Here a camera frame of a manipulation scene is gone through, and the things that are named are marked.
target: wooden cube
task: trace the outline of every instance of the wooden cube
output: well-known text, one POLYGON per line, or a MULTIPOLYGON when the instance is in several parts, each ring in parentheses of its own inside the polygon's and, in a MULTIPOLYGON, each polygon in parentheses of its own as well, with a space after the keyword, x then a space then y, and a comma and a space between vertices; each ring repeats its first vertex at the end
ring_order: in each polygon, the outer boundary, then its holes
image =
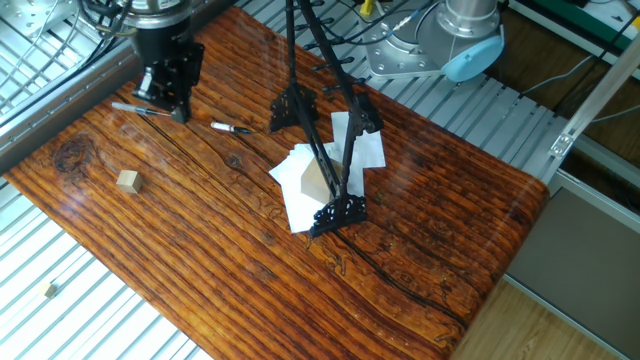
MULTIPOLYGON (((340 177, 340 173, 342 173, 342 163, 331 160, 333 164, 333 168, 336 170, 338 177, 340 177)), ((302 174, 302 178, 300 179, 301 187, 300 191, 323 204, 329 203, 331 201, 331 191, 329 191, 329 187, 327 186, 327 182, 324 181, 324 176, 322 176, 322 171, 320 171, 320 165, 318 165, 318 160, 314 157, 307 169, 302 174)))
POLYGON ((57 289, 55 285, 48 282, 43 282, 38 285, 38 292, 48 298, 52 297, 57 289))
POLYGON ((122 170, 116 184, 124 192, 137 194, 142 186, 142 176, 137 171, 122 170))

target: wood knot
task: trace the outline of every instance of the wood knot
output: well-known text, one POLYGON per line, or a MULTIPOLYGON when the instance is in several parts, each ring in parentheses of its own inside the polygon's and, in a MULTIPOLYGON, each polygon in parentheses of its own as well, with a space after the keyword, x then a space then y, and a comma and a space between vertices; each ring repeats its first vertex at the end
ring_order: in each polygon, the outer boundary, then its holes
POLYGON ((271 233, 262 233, 262 240, 267 246, 273 246, 276 243, 276 238, 271 233))
POLYGON ((229 156, 227 159, 227 165, 234 169, 242 169, 242 162, 235 155, 229 156))
POLYGON ((79 135, 60 146, 53 155, 53 164, 62 173, 80 171, 91 161, 93 142, 86 135, 79 135))

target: marker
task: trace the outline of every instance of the marker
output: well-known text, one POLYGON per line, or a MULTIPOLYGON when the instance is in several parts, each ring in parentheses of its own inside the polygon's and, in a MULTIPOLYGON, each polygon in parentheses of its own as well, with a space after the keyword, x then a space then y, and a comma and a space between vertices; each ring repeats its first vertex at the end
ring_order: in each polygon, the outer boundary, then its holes
POLYGON ((113 106, 113 108, 114 108, 114 109, 117 109, 117 110, 123 110, 123 111, 134 112, 134 113, 136 113, 136 114, 140 114, 140 115, 147 115, 147 116, 154 116, 154 115, 171 116, 171 114, 169 114, 169 113, 165 113, 165 112, 161 112, 161 111, 157 111, 157 110, 149 109, 149 108, 144 107, 144 106, 136 106, 136 105, 123 104, 123 103, 118 103, 118 102, 112 102, 112 103, 111 103, 111 106, 113 106))
POLYGON ((211 123, 211 128, 215 129, 215 130, 230 132, 230 133, 235 134, 235 135, 238 135, 238 134, 244 134, 244 135, 253 134, 253 132, 251 130, 247 129, 247 128, 243 128, 243 127, 240 127, 240 126, 233 126, 233 125, 229 125, 229 124, 217 123, 215 121, 211 123))

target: wooden tabletop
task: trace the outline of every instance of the wooden tabletop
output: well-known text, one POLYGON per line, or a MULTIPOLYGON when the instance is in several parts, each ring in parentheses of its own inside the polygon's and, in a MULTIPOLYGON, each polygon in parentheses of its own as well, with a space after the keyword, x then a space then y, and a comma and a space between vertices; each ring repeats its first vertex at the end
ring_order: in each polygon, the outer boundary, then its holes
MULTIPOLYGON (((232 8, 206 46, 195 120, 111 109, 133 83, 5 176, 215 359, 446 359, 504 274, 548 192, 531 176, 367 89, 387 167, 365 170, 367 222, 291 235, 268 171, 301 128, 268 133, 287 85, 286 41, 232 8), (212 131, 212 119, 258 133, 212 131), (139 194, 120 191, 135 170, 139 194)), ((318 131, 346 110, 321 63, 298 53, 318 131)))

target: wooden floor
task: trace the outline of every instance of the wooden floor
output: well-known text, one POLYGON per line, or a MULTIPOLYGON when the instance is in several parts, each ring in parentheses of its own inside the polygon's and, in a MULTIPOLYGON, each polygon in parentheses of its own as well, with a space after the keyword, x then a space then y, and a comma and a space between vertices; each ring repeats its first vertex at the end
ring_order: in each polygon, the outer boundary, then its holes
POLYGON ((456 350, 454 360, 613 360, 582 335, 504 280, 456 350))

